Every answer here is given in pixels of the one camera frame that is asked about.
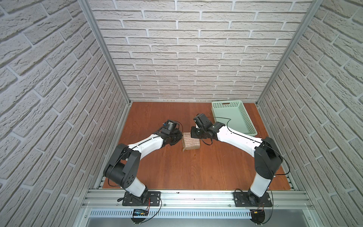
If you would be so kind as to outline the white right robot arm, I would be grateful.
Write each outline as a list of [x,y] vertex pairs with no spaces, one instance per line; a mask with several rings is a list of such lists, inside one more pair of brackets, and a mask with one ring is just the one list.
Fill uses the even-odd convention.
[[191,137],[225,142],[251,155],[254,158],[256,175],[248,192],[256,198],[261,198],[265,194],[283,162],[274,140],[270,137],[265,139],[251,137],[220,122],[192,127]]

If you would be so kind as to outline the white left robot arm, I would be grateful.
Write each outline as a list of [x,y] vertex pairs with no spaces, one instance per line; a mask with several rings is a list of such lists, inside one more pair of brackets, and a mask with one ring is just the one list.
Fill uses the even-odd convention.
[[181,139],[182,132],[179,129],[173,131],[161,129],[134,144],[119,144],[108,160],[103,175],[131,195],[138,198],[145,197],[147,187],[137,178],[140,161],[166,145],[176,145]]

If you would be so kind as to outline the striped brown dishcloth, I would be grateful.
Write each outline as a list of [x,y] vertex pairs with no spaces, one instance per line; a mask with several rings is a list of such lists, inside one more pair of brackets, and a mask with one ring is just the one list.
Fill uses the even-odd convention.
[[200,140],[191,137],[190,132],[182,133],[182,151],[200,149]]

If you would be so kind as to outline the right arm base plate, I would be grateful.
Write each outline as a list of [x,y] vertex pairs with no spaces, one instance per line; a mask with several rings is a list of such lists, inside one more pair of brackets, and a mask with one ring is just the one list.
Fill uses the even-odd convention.
[[265,192],[262,197],[258,197],[250,192],[233,192],[234,203],[236,207],[272,207],[272,199],[268,192]]

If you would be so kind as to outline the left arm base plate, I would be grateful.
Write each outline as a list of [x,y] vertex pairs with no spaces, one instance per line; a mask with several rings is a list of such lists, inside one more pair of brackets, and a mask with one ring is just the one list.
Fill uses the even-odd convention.
[[160,206],[160,191],[147,191],[143,193],[140,197],[137,197],[130,192],[125,192],[124,197],[122,199],[122,206],[151,206],[158,207]]

